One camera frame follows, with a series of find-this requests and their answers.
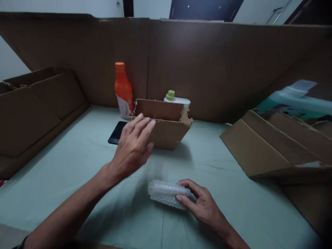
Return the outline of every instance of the bottle label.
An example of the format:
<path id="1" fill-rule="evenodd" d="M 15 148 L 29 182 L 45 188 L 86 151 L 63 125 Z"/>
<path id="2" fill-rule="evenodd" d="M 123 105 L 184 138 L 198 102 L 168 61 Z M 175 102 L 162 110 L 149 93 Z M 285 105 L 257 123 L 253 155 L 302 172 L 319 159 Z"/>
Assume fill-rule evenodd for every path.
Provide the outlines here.
<path id="1" fill-rule="evenodd" d="M 119 109 L 120 109 L 120 116 L 123 119 L 128 119 L 130 118 L 129 114 L 129 104 L 123 100 L 122 98 L 120 98 L 117 94 L 115 94 L 117 96 L 118 99 L 118 104 L 119 104 Z"/>

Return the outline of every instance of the fingernail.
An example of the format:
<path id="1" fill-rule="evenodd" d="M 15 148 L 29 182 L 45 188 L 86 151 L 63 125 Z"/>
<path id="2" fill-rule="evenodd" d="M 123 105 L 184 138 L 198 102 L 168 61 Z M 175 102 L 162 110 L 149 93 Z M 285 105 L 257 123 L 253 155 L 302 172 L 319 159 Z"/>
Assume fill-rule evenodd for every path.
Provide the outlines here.
<path id="1" fill-rule="evenodd" d="M 176 195 L 175 199 L 180 202 L 182 200 L 182 197 L 180 195 Z"/>

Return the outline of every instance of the white wall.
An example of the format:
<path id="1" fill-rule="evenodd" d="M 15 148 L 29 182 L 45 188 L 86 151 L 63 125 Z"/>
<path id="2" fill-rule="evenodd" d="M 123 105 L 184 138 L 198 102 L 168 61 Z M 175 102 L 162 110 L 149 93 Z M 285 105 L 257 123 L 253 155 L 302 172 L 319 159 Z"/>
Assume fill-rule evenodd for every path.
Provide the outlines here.
<path id="1" fill-rule="evenodd" d="M 117 0 L 0 0 L 0 11 L 88 13 L 95 17 L 122 17 Z M 0 80 L 29 73 L 21 59 L 0 36 Z"/>
<path id="2" fill-rule="evenodd" d="M 283 7 L 288 0 L 244 0 L 233 22 L 243 24 L 266 24 L 273 10 Z M 275 24 L 282 25 L 302 0 L 292 0 Z"/>
<path id="3" fill-rule="evenodd" d="M 169 18 L 172 0 L 133 0 L 134 17 Z"/>

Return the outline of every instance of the bubble wrap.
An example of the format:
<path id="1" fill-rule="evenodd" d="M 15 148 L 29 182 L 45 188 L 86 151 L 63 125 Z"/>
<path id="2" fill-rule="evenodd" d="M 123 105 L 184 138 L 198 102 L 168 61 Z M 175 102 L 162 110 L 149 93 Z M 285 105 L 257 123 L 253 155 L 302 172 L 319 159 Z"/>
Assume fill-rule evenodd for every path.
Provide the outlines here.
<path id="1" fill-rule="evenodd" d="M 175 196 L 180 194 L 188 197 L 190 195 L 190 190 L 160 180 L 153 180 L 148 185 L 148 194 L 150 195 L 151 200 L 161 202 L 177 209 L 185 210 L 185 207 L 175 199 Z"/>

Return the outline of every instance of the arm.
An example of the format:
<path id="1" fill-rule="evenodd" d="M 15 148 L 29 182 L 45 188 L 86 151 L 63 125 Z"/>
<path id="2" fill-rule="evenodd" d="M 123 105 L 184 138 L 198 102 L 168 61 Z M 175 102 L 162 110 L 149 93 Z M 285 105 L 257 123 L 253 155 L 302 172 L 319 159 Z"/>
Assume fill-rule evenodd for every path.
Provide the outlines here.
<path id="1" fill-rule="evenodd" d="M 100 199 L 146 163 L 153 144 L 145 144 L 155 123 L 140 114 L 126 124 L 113 160 L 41 223 L 25 240 L 24 248 L 59 248 L 75 239 Z"/>
<path id="2" fill-rule="evenodd" d="M 177 184 L 189 188 L 197 198 L 197 201 L 193 203 L 183 195 L 175 196 L 176 200 L 216 233 L 224 244 L 232 249 L 249 249 L 249 246 L 226 220 L 206 188 L 201 187 L 190 179 L 181 180 Z"/>

